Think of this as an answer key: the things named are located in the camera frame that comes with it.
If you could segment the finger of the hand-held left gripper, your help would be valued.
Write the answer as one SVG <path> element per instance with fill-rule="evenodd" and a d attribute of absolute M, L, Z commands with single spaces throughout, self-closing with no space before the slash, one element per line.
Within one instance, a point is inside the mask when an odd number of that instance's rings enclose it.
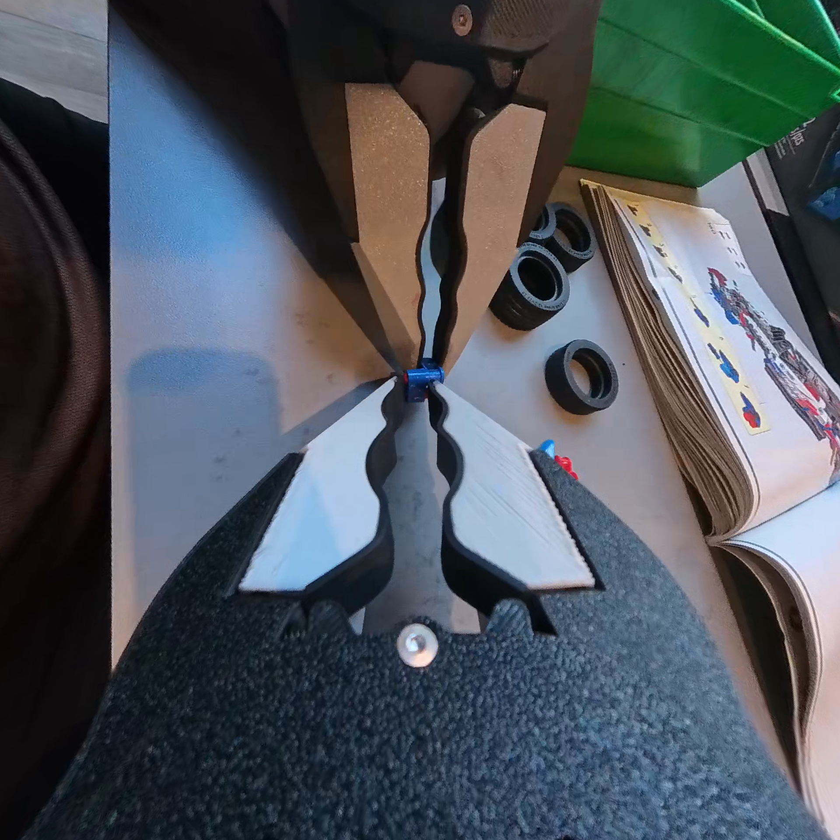
<path fill-rule="evenodd" d="M 424 348 L 419 249 L 429 213 L 427 126 L 394 87 L 348 83 L 358 239 L 352 244 L 395 365 L 417 367 Z"/>
<path fill-rule="evenodd" d="M 447 174 L 448 256 L 434 359 L 454 368 L 516 255 L 542 110 L 508 104 L 470 125 Z"/>

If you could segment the blue toy connector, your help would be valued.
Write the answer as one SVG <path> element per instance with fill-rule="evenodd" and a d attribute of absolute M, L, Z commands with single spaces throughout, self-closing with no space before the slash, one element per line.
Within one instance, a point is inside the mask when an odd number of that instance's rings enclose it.
<path fill-rule="evenodd" d="M 427 400 L 431 384 L 445 382 L 444 368 L 432 358 L 422 358 L 418 366 L 405 371 L 404 393 L 407 403 L 422 403 Z"/>

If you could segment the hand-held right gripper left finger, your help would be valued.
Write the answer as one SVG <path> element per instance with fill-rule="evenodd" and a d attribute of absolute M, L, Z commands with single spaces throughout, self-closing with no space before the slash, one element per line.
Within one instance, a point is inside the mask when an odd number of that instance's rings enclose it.
<path fill-rule="evenodd" d="M 391 579 L 394 542 L 384 485 L 396 466 L 403 381 L 385 380 L 291 459 L 238 580 L 238 593 L 309 609 L 362 612 Z"/>

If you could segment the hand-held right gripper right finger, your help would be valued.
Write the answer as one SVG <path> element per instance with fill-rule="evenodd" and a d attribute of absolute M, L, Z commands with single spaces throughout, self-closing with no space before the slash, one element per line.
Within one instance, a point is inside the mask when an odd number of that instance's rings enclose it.
<path fill-rule="evenodd" d="M 594 589 L 532 449 L 446 385 L 431 384 L 427 399 L 448 483 L 441 560 L 452 592 L 486 617 L 506 600 L 546 617 L 544 596 Z"/>

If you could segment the green plastic bin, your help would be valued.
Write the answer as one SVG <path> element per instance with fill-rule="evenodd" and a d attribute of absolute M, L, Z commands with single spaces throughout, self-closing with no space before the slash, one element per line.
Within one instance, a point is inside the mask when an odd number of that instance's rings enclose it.
<path fill-rule="evenodd" d="M 569 165 L 707 184 L 838 104 L 816 1 L 608 1 Z"/>

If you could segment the grey desk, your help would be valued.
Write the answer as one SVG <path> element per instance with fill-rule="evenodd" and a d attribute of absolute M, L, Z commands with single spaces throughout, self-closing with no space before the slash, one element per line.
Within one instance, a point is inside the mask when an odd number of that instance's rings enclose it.
<path fill-rule="evenodd" d="M 193 545 L 283 456 L 391 369 L 320 173 L 268 183 L 109 2 L 112 661 Z M 553 437 L 584 484 L 666 563 L 703 616 L 773 759 L 793 770 L 754 670 L 729 570 L 709 549 L 602 258 L 534 332 L 489 313 L 448 387 L 529 445 Z M 614 404 L 566 412 L 552 352 L 598 344 Z"/>

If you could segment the black car set box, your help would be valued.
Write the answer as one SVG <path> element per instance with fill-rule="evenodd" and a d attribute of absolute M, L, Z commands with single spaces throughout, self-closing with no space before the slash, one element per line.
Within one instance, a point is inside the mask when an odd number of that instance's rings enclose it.
<path fill-rule="evenodd" d="M 829 374 L 839 373 L 839 106 L 744 163 L 801 315 Z"/>

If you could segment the open instruction booklet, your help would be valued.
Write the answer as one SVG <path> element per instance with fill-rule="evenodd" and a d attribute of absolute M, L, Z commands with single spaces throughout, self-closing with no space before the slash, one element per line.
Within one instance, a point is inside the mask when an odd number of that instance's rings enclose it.
<path fill-rule="evenodd" d="M 795 778 L 839 830 L 839 389 L 717 211 L 581 181 L 707 541 L 760 584 L 791 683 Z"/>

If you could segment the person's left forearm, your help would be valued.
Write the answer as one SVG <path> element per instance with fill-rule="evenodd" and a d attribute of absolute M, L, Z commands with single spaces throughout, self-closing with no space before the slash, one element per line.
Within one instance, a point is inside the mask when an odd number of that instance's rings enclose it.
<path fill-rule="evenodd" d="M 300 193 L 319 182 L 292 80 L 286 32 L 267 2 L 113 5 L 269 184 Z"/>

